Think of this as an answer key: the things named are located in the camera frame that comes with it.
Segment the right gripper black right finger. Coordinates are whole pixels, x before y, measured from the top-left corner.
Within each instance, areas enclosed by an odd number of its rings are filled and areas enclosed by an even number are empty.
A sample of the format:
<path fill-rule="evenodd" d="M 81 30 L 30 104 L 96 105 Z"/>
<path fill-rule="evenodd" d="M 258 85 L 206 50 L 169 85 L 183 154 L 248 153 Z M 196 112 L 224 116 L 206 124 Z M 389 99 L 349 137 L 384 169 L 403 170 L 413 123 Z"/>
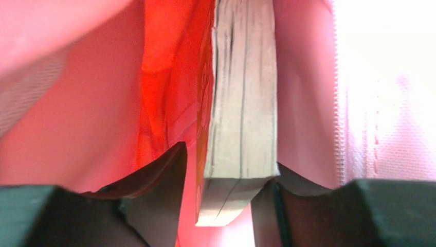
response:
<path fill-rule="evenodd" d="M 332 190 L 279 169 L 251 202 L 256 246 L 435 246 L 435 182 L 358 179 Z"/>

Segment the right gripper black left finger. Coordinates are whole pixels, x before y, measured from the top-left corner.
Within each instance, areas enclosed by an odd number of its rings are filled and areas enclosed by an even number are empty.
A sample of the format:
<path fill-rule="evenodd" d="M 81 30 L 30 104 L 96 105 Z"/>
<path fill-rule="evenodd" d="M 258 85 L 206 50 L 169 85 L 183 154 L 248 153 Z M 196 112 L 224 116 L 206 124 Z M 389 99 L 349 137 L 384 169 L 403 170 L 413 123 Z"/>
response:
<path fill-rule="evenodd" d="M 179 142 L 97 192 L 1 187 L 1 246 L 175 246 L 187 171 Z"/>

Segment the green comic book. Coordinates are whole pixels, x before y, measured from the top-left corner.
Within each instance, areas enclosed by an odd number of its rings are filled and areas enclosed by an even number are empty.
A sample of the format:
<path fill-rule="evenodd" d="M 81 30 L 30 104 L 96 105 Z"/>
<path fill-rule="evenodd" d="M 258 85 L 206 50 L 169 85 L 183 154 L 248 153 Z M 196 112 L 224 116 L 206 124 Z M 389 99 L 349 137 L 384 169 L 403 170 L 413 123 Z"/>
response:
<path fill-rule="evenodd" d="M 277 165 L 272 1 L 216 1 L 199 95 L 196 226 L 228 225 Z"/>

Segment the pink student backpack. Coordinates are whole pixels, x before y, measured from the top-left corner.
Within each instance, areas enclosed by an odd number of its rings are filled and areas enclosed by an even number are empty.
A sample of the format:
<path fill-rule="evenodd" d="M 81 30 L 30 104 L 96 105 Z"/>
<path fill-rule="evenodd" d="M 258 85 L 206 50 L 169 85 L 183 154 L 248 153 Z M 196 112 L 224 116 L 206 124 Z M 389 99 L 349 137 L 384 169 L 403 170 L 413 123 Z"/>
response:
<path fill-rule="evenodd" d="M 435 182 L 435 1 L 272 2 L 278 168 L 332 190 Z M 1 187 L 97 192 L 184 142 L 175 246 L 256 246 L 255 197 L 195 224 L 215 3 L 1 1 Z"/>

